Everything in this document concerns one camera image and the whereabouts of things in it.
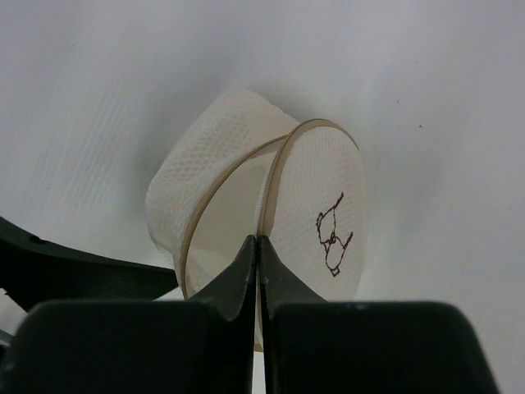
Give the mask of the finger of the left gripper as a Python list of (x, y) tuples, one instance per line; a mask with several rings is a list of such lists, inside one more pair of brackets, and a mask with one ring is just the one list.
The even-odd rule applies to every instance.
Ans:
[(175, 273), (45, 241), (1, 220), (1, 288), (23, 310), (49, 300), (156, 300)]

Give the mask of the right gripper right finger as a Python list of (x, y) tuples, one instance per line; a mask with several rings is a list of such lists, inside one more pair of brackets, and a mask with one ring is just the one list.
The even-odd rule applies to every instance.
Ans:
[(453, 305), (328, 302), (258, 240), (269, 393), (496, 393), (471, 323)]

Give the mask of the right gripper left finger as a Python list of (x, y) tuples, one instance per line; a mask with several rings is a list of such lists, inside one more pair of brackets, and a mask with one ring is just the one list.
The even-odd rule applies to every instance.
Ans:
[(249, 393), (256, 240), (187, 301), (49, 300), (1, 363), (4, 393)]

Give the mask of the cream mesh laundry bag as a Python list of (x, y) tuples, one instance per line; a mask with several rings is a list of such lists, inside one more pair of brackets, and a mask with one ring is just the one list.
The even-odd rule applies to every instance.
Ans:
[(223, 94), (171, 148), (145, 200), (148, 230), (185, 299), (266, 236), (324, 300), (352, 300), (366, 262), (363, 162), (333, 121), (297, 121), (264, 97)]

